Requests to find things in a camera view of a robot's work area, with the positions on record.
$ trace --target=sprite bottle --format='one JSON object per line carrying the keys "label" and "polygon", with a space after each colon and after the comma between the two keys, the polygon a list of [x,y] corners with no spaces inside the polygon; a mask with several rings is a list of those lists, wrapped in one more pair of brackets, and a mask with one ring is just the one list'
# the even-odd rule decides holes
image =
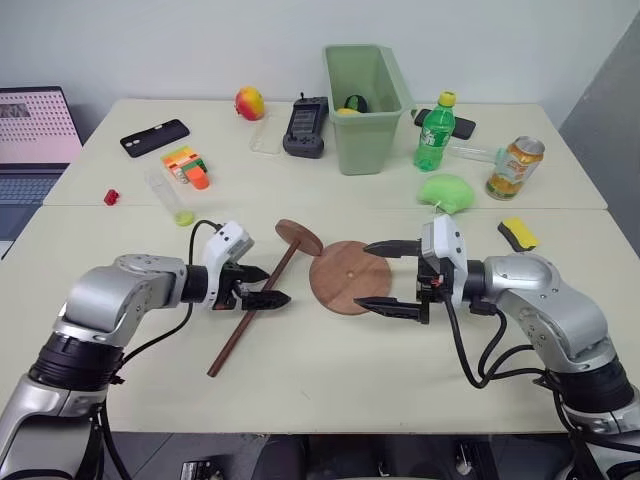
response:
{"label": "sprite bottle", "polygon": [[429,113],[422,123],[420,143],[413,156],[413,164],[422,171],[435,170],[442,162],[442,153],[456,126],[453,106],[456,94],[442,92],[438,106]]}

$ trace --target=yellow sponge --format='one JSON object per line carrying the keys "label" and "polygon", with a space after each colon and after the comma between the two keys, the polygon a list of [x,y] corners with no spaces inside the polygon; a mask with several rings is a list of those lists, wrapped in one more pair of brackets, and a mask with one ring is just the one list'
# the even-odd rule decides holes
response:
{"label": "yellow sponge", "polygon": [[516,252],[533,250],[538,246],[538,239],[531,233],[519,217],[510,217],[498,225],[498,231]]}

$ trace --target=green plastic bin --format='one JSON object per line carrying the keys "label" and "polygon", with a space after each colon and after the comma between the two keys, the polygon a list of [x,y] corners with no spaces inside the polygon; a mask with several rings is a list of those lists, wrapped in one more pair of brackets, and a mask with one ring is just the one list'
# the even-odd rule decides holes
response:
{"label": "green plastic bin", "polygon": [[[379,173],[389,156],[400,115],[415,105],[393,52],[378,45],[329,45],[324,48],[324,61],[340,171],[345,175]],[[336,113],[355,94],[367,100],[369,113]]]}

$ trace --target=wooden disc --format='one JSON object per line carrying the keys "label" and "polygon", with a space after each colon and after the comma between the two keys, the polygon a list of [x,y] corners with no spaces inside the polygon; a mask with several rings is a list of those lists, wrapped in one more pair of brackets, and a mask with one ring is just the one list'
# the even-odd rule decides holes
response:
{"label": "wooden disc", "polygon": [[365,253],[366,243],[337,242],[313,259],[311,290],[332,312],[360,315],[368,310],[353,302],[359,297],[386,297],[391,290],[391,269],[382,257]]}
{"label": "wooden disc", "polygon": [[322,253],[322,242],[315,234],[293,220],[282,219],[276,224],[276,232],[289,245],[299,241],[298,250],[317,257]]}

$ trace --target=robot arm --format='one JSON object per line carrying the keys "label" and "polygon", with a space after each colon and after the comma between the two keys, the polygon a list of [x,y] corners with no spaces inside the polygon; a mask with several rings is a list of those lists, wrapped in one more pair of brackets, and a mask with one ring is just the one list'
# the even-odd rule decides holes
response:
{"label": "robot arm", "polygon": [[556,400],[562,399],[559,414],[572,432],[581,432],[573,440],[582,466],[590,463],[588,478],[624,478],[616,475],[640,471],[638,390],[627,380],[600,308],[564,283],[551,262],[529,253],[468,261],[462,234],[447,215],[427,224],[418,241],[377,242],[365,251],[418,257],[419,303],[385,297],[357,303],[382,315],[428,323],[430,303],[468,301],[476,313],[478,305],[490,302],[517,321],[544,363],[545,383]]}
{"label": "robot arm", "polygon": [[229,222],[207,243],[204,266],[123,255],[83,275],[0,417],[0,479],[76,478],[90,468],[97,411],[148,311],[180,302],[230,309],[234,295],[244,309],[286,304],[290,299],[281,292],[250,292],[244,286],[269,277],[258,267],[236,263],[252,245],[244,229]]}

